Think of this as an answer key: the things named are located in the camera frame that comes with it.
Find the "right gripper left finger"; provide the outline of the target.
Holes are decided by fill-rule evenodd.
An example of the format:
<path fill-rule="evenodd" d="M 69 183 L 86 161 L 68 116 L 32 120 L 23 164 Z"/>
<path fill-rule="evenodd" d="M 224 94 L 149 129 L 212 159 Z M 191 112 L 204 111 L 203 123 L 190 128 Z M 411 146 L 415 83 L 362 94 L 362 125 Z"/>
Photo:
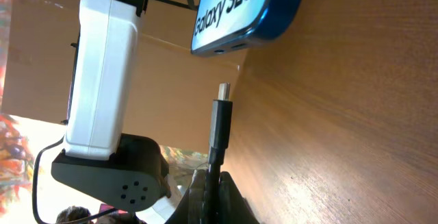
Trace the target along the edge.
<path fill-rule="evenodd" d="M 166 221 L 166 224 L 202 224 L 205 222 L 203 203 L 206 174 L 205 169 L 195 171 L 190 187 L 186 190 L 182 200 Z"/>

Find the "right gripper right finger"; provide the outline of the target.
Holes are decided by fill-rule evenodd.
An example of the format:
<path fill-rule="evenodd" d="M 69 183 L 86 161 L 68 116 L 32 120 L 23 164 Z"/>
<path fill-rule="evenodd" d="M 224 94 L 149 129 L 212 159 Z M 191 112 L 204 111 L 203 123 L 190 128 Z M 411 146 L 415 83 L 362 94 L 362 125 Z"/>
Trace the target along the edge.
<path fill-rule="evenodd" d="M 231 175 L 220 173 L 218 222 L 220 224 L 259 224 L 247 200 L 241 195 Z"/>

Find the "blue Galaxy smartphone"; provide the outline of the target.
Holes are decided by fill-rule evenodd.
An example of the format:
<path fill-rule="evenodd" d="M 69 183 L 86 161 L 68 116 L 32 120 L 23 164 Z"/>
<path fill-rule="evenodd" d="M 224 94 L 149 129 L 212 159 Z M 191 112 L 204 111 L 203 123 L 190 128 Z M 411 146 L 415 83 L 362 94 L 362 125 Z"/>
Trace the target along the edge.
<path fill-rule="evenodd" d="M 200 0 L 191 54 L 209 57 L 277 39 L 292 24 L 301 0 Z"/>

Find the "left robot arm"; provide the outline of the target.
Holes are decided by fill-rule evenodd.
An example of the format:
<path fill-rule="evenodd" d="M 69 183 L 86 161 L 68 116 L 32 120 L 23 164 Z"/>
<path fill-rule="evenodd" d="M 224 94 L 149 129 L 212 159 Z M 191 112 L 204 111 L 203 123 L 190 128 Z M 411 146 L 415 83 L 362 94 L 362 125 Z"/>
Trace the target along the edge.
<path fill-rule="evenodd" d="M 116 209 L 139 212 L 169 195 L 158 144 L 123 133 L 141 13 L 147 0 L 81 0 L 75 76 L 55 180 Z"/>

